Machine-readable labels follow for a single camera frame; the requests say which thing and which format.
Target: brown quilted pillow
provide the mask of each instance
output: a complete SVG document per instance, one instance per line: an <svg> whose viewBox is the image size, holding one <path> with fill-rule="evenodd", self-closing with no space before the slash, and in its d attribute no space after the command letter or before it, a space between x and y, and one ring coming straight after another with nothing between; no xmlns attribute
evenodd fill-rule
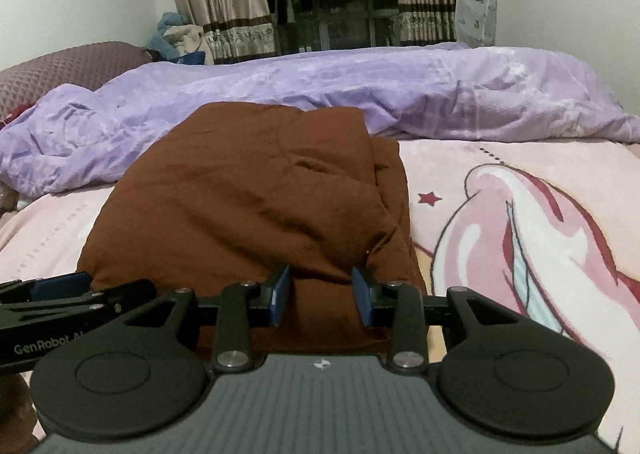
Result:
<svg viewBox="0 0 640 454"><path fill-rule="evenodd" d="M151 62L144 48L98 42L64 49L0 71L0 120L20 104L33 104L60 84L95 91L109 80Z"/></svg>

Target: robotic device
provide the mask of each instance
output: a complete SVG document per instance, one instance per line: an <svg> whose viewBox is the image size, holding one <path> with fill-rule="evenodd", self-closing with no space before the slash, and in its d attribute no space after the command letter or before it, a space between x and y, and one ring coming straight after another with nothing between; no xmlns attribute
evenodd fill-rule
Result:
<svg viewBox="0 0 640 454"><path fill-rule="evenodd" d="M31 392L48 436L34 452L611 452L594 435L614 390L598 355L465 288L423 297L352 277L363 324L392 330L386 355L256 362L250 328L280 323L286 266L201 298L156 298L146 280L85 293L86 274L3 287L0 365L42 358ZM193 351L210 325L205 363ZM428 361L429 325L443 326L439 364Z"/></svg>

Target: bed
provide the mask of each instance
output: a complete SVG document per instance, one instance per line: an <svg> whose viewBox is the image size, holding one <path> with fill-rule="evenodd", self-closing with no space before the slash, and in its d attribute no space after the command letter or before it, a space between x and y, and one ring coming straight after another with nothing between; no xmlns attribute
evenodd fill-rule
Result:
<svg viewBox="0 0 640 454"><path fill-rule="evenodd" d="M153 63L93 93L60 86L0 133L0 180L38 198L0 228L0 281L74 270L103 204L123 211L124 186L137 185L112 184L199 106L229 101L356 106L370 133L401 140L424 290L469 286L599 352L617 385L599 436L619 452L640 450L640 161L628 145L640 142L640 120L563 54L367 49L210 68ZM65 138L43 138L44 120L46 134ZM37 151L19 147L34 138ZM436 329L429 340L437 361Z"/></svg>

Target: brown folded garment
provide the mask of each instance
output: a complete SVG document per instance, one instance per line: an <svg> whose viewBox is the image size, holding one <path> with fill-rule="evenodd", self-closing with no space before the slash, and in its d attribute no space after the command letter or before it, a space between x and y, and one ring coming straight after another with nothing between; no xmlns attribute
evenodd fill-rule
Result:
<svg viewBox="0 0 640 454"><path fill-rule="evenodd" d="M116 185L78 270L94 290L149 278L204 296L279 262L292 266L292 300L279 329L252 331L259 352L383 350L388 333L358 318L352 266L424 288L398 144L370 137L360 110L200 107Z"/></svg>

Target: red star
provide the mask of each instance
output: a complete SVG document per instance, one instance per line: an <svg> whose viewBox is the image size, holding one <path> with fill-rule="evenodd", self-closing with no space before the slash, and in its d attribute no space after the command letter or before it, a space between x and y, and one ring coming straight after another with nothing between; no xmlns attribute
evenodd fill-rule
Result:
<svg viewBox="0 0 640 454"><path fill-rule="evenodd" d="M433 192L429 192L428 194L418 194L420 196L420 201L418 203L428 203L432 207L436 204L437 201L440 201L442 198L438 198Z"/></svg>

